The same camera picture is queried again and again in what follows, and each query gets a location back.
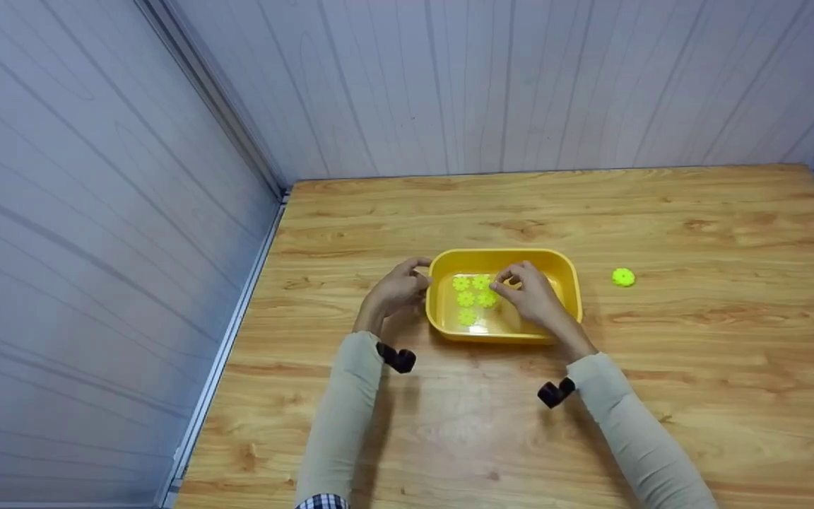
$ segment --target green plastic piece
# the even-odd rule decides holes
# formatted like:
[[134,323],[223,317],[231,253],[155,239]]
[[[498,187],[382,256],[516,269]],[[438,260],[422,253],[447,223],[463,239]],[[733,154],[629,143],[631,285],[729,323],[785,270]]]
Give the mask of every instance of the green plastic piece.
[[477,290],[485,290],[488,288],[488,284],[491,283],[491,279],[489,279],[488,275],[485,274],[477,274],[473,276],[473,288]]
[[458,323],[461,323],[461,325],[465,327],[476,323],[476,312],[472,309],[462,309],[461,312],[458,313]]
[[476,296],[472,292],[458,293],[458,306],[462,308],[472,307],[476,303]]
[[636,283],[636,274],[633,274],[633,271],[625,267],[621,267],[614,269],[614,272],[611,273],[611,281],[614,281],[617,286],[633,286],[633,283]]
[[498,303],[498,294],[487,288],[482,293],[479,293],[476,303],[485,309],[494,308],[495,304]]
[[469,277],[466,277],[465,275],[456,275],[452,281],[452,286],[454,286],[454,289],[458,292],[469,290]]

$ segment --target white wall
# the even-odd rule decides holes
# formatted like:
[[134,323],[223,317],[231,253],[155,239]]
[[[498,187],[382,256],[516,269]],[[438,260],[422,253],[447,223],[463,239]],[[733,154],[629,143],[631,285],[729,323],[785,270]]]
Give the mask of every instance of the white wall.
[[276,210],[132,0],[0,1],[0,502],[151,505]]
[[172,4],[287,183],[814,165],[814,0]]

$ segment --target black device on wrist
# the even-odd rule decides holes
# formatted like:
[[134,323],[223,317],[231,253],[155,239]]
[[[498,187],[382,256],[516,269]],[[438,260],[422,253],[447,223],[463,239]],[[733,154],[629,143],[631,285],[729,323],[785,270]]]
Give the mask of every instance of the black device on wrist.
[[560,405],[563,400],[567,399],[568,396],[574,394],[575,390],[576,384],[574,380],[565,377],[557,386],[547,381],[536,396],[539,396],[539,399],[542,400],[549,409],[553,409],[555,406]]
[[416,354],[407,349],[395,351],[394,348],[379,341],[375,344],[375,351],[379,352],[385,364],[391,366],[398,373],[410,373],[413,370],[413,365],[416,364]]

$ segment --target person's right hand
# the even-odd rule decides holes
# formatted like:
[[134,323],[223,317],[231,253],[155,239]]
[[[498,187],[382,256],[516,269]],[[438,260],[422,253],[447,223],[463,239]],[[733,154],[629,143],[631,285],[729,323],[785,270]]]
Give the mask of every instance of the person's right hand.
[[[505,281],[509,284],[520,283],[520,287],[511,288]],[[540,327],[550,329],[555,317],[567,315],[548,278],[529,262],[510,265],[495,276],[494,283],[489,287],[514,304],[520,316]]]
[[[520,283],[520,287],[511,288],[505,281],[509,284]],[[548,278],[533,264],[523,262],[510,265],[495,276],[489,288],[514,304],[524,319],[555,335],[572,360],[597,352],[582,327],[558,300]]]

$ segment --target hand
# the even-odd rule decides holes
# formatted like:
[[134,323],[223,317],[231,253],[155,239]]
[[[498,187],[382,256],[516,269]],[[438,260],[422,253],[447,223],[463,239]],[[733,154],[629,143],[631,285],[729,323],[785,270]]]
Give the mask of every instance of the hand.
[[393,315],[401,307],[420,303],[429,288],[429,276],[416,271],[417,267],[428,267],[432,260],[414,257],[395,265],[385,274],[362,301],[353,331],[369,331],[376,336],[382,331],[382,320]]
[[[511,288],[506,286],[505,281],[520,283],[520,287]],[[586,332],[558,300],[548,278],[533,264],[523,262],[510,265],[495,276],[494,283],[489,287],[514,304],[524,319],[555,335],[572,361],[598,352],[590,344]]]

